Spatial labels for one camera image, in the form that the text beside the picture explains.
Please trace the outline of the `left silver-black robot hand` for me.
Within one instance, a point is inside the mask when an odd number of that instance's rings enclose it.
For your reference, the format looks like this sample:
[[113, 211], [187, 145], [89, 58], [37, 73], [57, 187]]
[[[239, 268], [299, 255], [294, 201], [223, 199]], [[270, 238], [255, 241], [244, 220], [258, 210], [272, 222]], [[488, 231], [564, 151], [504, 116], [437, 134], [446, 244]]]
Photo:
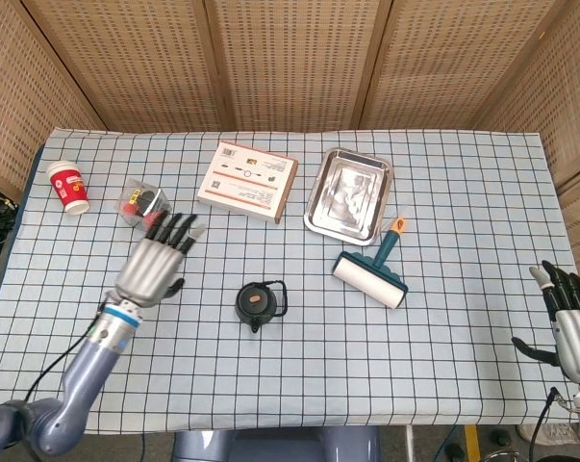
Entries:
[[204, 232], [203, 224], [192, 228], [197, 218], [197, 214], [185, 218], [182, 213], [158, 213], [116, 278], [112, 300], [151, 308], [176, 295], [185, 283], [178, 271]]

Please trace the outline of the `right silver-black robot hand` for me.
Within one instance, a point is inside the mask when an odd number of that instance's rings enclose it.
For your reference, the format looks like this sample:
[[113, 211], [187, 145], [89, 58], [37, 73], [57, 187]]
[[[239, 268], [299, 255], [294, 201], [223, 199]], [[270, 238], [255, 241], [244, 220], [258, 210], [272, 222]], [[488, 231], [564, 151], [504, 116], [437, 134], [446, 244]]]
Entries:
[[580, 276], [546, 260], [529, 271], [542, 292], [556, 349], [537, 349], [518, 337], [512, 343], [521, 354], [560, 368], [567, 379], [580, 385]]

